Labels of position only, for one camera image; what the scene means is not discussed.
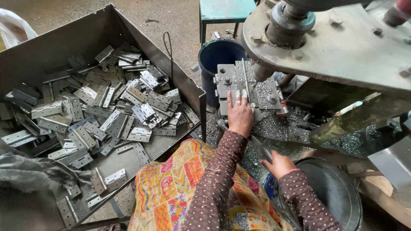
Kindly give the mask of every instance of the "white plastic bag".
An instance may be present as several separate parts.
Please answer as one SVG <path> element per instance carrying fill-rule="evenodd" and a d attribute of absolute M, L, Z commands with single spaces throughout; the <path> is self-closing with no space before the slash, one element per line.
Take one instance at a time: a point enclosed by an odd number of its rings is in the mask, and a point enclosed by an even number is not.
<path fill-rule="evenodd" d="M 1 8 L 0 31 L 7 49 L 37 36 L 25 20 L 17 14 Z"/>

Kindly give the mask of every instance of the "woman's right hand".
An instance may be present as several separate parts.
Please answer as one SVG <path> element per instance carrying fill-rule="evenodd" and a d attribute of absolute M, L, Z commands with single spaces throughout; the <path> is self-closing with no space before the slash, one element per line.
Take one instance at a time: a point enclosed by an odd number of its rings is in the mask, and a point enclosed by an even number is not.
<path fill-rule="evenodd" d="M 271 156 L 272 164 L 270 164 L 267 160 L 262 159 L 259 162 L 264 165 L 264 167 L 277 179 L 280 179 L 291 170 L 297 168 L 293 161 L 287 156 L 280 155 L 274 150 L 271 151 Z"/>

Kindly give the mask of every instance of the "metal lever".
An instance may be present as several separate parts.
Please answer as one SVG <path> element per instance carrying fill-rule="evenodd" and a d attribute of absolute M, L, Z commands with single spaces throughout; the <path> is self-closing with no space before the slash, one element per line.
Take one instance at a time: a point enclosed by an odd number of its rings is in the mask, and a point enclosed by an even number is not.
<path fill-rule="evenodd" d="M 272 164 L 272 156 L 270 150 L 263 146 L 263 144 L 255 136 L 251 135 L 251 141 L 258 147 L 258 149 L 264 154 L 270 164 Z"/>

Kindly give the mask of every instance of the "bolt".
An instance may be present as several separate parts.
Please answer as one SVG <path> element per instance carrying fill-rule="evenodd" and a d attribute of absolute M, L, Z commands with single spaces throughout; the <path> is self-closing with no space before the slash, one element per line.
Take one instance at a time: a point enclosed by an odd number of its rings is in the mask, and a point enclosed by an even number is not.
<path fill-rule="evenodd" d="M 316 29 L 317 29 L 317 24 L 314 24 L 314 26 L 308 31 L 308 33 L 312 35 L 312 33 L 314 33 Z"/>
<path fill-rule="evenodd" d="M 266 12 L 266 16 L 267 16 L 268 19 L 271 17 L 271 12 L 272 12 L 272 9 L 269 9 L 269 10 Z"/>
<path fill-rule="evenodd" d="M 294 131 L 294 132 L 293 132 L 293 135 L 294 135 L 294 137 L 295 137 L 296 139 L 299 139 L 299 138 L 300 138 L 300 134 L 298 133 L 298 131 Z"/>
<path fill-rule="evenodd" d="M 276 0 L 265 0 L 264 3 L 265 3 L 269 8 L 273 8 L 275 5 L 277 5 L 278 1 L 276 1 Z"/>
<path fill-rule="evenodd" d="M 403 67 L 403 68 L 400 68 L 400 70 L 399 70 L 399 75 L 400 75 L 401 77 L 404 77 L 404 78 L 410 77 L 410 76 L 411 76 L 411 67 Z"/>
<path fill-rule="evenodd" d="M 251 35 L 251 40 L 255 43 L 260 43 L 261 42 L 261 34 L 259 33 L 254 33 Z"/>
<path fill-rule="evenodd" d="M 304 57 L 304 52 L 300 49 L 291 52 L 291 56 L 296 60 L 301 60 Z"/>
<path fill-rule="evenodd" d="M 333 15 L 328 19 L 328 23 L 333 27 L 339 27 L 342 24 L 342 19 L 336 15 Z"/>
<path fill-rule="evenodd" d="M 374 35 L 381 35 L 383 33 L 383 30 L 381 28 L 374 28 L 372 29 L 372 32 Z"/>
<path fill-rule="evenodd" d="M 268 100 L 270 103 L 272 103 L 272 104 L 274 104 L 274 103 L 277 102 L 277 99 L 275 98 L 275 96 L 274 96 L 273 94 L 269 94 L 269 95 L 267 96 L 267 100 Z"/>

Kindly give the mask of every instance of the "blue bucket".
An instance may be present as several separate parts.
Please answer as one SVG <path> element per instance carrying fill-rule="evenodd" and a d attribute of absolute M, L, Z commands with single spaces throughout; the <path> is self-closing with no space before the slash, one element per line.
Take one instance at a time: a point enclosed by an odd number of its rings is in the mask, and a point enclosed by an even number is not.
<path fill-rule="evenodd" d="M 236 61 L 248 60 L 245 50 L 240 43 L 232 40 L 215 40 L 205 43 L 199 51 L 199 72 L 203 89 L 207 93 L 207 103 L 219 108 L 218 98 L 215 96 L 217 86 L 212 79 L 217 74 L 218 64 L 235 64 Z"/>

